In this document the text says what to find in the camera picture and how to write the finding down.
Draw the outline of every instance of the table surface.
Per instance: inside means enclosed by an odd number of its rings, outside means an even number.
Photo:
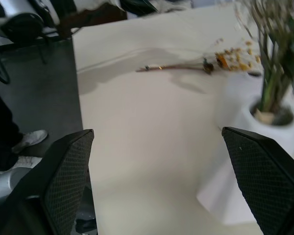
[[[260,235],[224,226],[196,199],[221,132],[214,108],[228,76],[134,72],[237,46],[232,6],[207,7],[83,29],[74,36],[89,169],[100,235]]]

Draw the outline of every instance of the white vase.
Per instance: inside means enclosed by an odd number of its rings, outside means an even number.
[[[258,97],[247,101],[228,126],[256,132],[277,141],[290,156],[294,153],[294,119],[285,126],[270,126],[257,121],[250,109],[259,100]],[[230,157],[222,139],[206,177],[197,192],[198,201],[214,217],[226,225],[254,222],[251,213],[236,181]]]
[[[215,110],[215,122],[220,129],[230,126],[248,100],[261,95],[262,83],[262,77],[250,76],[246,72],[235,73],[227,79]]]

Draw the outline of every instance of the shoe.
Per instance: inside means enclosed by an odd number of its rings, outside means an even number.
[[[48,136],[48,132],[45,130],[34,131],[23,134],[23,139],[12,147],[13,153],[20,153],[23,149],[38,144]]]
[[[26,167],[26,168],[34,168],[42,158],[37,157],[25,157],[25,156],[19,156],[18,161],[10,168],[14,169],[17,167]]]

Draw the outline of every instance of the silver cylinder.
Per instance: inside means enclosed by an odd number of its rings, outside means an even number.
[[[30,168],[18,167],[0,175],[0,205],[5,202],[18,182],[30,171]]]

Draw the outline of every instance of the gray floor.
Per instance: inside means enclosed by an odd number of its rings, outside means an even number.
[[[7,51],[2,55],[11,84],[0,83],[0,96],[22,132],[46,129],[49,137],[22,152],[42,157],[55,140],[82,130],[72,41]]]

